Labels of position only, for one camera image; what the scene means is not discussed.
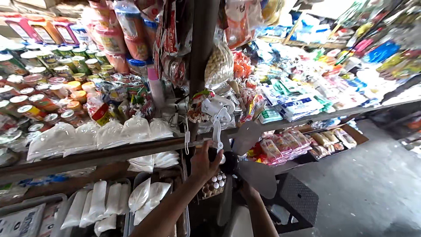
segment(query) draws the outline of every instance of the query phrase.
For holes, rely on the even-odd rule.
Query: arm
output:
[[[202,186],[216,173],[222,159],[223,150],[211,163],[208,158],[208,148],[212,141],[205,141],[203,147],[192,157],[192,173],[179,189],[149,213],[136,226],[130,237],[168,237],[183,213],[188,203],[193,199]]]
[[[250,211],[254,237],[279,237],[260,194],[245,181],[243,182],[241,194],[247,202],[248,210]]]

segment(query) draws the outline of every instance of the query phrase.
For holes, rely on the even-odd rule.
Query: hand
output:
[[[192,164],[191,176],[205,183],[216,174],[219,162],[222,160],[223,150],[220,150],[213,162],[209,161],[208,149],[212,141],[208,140],[203,143],[202,148],[196,150],[196,154],[190,160]]]

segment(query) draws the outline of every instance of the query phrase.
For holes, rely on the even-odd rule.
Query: gray floor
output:
[[[319,195],[316,227],[282,237],[421,237],[421,159],[369,120],[370,140],[292,174]]]

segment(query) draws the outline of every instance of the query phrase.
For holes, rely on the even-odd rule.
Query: finger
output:
[[[210,167],[211,167],[213,170],[216,170],[216,169],[218,168],[219,163],[220,163],[220,162],[221,162],[221,160],[222,160],[222,154],[224,154],[224,150],[223,150],[223,149],[221,149],[221,150],[218,152],[218,154],[216,155],[215,160],[211,163]]]

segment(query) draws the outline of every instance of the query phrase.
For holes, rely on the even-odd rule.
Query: fan blade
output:
[[[224,192],[221,194],[222,199],[219,203],[218,216],[216,223],[218,226],[224,226],[231,217],[231,202],[232,202],[232,176],[226,175]]]
[[[260,135],[259,124],[253,121],[243,123],[235,136],[232,151],[239,156],[244,155],[259,141]]]
[[[235,172],[265,198],[275,197],[277,184],[272,167],[258,162],[240,161]]]

